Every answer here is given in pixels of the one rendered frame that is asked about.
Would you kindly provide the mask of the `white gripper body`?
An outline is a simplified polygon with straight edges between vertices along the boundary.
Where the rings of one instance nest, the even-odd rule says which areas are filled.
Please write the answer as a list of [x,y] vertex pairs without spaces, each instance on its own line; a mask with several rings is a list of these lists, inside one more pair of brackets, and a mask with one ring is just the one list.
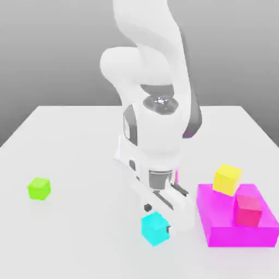
[[196,206],[189,194],[184,196],[170,185],[159,191],[137,184],[136,192],[142,205],[149,204],[150,213],[161,214],[173,231],[185,232],[195,225]]

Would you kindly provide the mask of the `small cyan cube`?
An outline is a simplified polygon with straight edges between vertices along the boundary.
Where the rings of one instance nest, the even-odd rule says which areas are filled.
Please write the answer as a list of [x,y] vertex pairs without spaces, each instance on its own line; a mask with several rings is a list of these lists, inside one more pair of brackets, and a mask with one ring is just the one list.
[[141,219],[142,236],[155,247],[170,238],[168,221],[157,211]]

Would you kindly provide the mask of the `small yellow cube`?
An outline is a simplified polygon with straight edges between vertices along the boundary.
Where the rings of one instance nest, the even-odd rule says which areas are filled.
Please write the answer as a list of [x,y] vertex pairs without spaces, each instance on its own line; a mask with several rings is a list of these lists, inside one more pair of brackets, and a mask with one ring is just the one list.
[[213,190],[227,196],[234,196],[239,187],[241,175],[241,169],[222,164],[215,173]]

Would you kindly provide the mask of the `small red cube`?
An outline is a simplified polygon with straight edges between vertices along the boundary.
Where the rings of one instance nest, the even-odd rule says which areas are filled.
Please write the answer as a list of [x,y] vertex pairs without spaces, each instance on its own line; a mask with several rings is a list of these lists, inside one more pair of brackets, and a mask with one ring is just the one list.
[[237,226],[258,227],[262,208],[257,197],[237,195],[234,203],[234,223]]

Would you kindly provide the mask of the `small green cube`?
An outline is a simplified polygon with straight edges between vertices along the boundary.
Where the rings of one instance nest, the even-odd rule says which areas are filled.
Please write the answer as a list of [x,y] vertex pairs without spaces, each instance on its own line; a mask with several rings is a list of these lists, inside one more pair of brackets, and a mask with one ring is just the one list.
[[50,180],[34,178],[28,185],[30,199],[44,201],[51,192]]

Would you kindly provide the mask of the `large magenta box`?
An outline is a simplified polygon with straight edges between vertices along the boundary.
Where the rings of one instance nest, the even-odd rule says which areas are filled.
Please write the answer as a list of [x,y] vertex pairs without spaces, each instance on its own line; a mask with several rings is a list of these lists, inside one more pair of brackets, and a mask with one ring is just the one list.
[[[262,215],[258,227],[234,223],[237,195],[257,197]],[[279,236],[279,223],[254,184],[241,184],[234,196],[214,191],[211,184],[197,187],[197,208],[209,247],[274,247]]]

